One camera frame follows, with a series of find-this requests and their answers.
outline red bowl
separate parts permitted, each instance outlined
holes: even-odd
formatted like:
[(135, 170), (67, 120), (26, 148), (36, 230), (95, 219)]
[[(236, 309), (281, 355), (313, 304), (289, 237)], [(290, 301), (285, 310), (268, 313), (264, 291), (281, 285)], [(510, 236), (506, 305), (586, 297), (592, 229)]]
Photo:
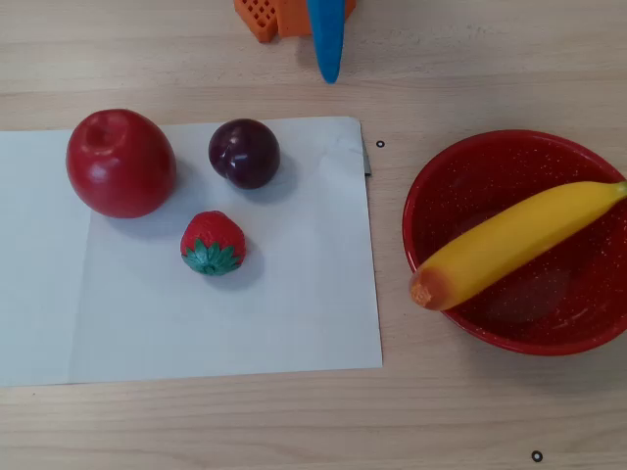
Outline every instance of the red bowl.
[[(462, 140), (420, 172), (403, 213), (413, 271), (494, 214), (554, 186), (618, 182), (620, 172), (560, 137), (501, 130)], [(627, 329), (627, 204), (444, 313), (468, 333), (518, 353), (596, 348)]]

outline table surface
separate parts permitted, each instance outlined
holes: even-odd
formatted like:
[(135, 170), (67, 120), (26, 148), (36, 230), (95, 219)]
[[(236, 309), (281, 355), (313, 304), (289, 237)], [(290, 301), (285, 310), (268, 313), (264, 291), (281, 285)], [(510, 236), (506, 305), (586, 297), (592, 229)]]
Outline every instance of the table surface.
[(537, 449), (553, 470), (625, 468), (627, 337), (527, 357), (418, 310), (401, 212), (432, 156), (497, 128), (556, 133), (627, 171), (626, 80), (624, 0), (361, 0), (334, 86), (309, 38), (258, 44), (229, 0), (0, 0), (0, 129), (110, 107), (161, 124), (361, 119), (385, 361), (2, 390), (0, 467), (519, 470)]

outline apple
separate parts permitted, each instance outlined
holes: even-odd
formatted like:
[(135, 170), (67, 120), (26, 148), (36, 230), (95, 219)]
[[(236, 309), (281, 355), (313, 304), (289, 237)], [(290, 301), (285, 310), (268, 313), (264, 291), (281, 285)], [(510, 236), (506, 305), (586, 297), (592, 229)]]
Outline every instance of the apple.
[(129, 110), (99, 111), (70, 138), (66, 167), (72, 188), (91, 209), (134, 218), (154, 211), (174, 189), (176, 160), (149, 119)]

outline green strawberry calyx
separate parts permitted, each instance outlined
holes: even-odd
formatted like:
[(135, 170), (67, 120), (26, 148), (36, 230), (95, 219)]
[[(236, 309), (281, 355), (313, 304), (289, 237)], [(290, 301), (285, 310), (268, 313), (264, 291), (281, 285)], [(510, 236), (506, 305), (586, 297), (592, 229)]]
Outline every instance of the green strawberry calyx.
[(210, 247), (199, 239), (194, 242), (194, 250), (189, 248), (187, 256), (181, 255), (183, 261), (196, 272), (206, 274), (208, 276), (222, 276), (227, 272), (237, 269), (240, 264), (240, 257), (233, 255), (233, 247), (228, 246), (224, 250), (219, 248), (219, 243), (214, 242)]

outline strawberry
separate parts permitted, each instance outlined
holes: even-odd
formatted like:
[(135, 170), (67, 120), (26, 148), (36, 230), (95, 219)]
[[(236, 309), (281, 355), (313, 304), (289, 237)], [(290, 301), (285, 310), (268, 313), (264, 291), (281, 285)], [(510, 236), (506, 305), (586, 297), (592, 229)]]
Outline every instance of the strawberry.
[(246, 239), (242, 229), (222, 212), (201, 212), (189, 222), (180, 241), (180, 253), (193, 270), (221, 276), (242, 264)]

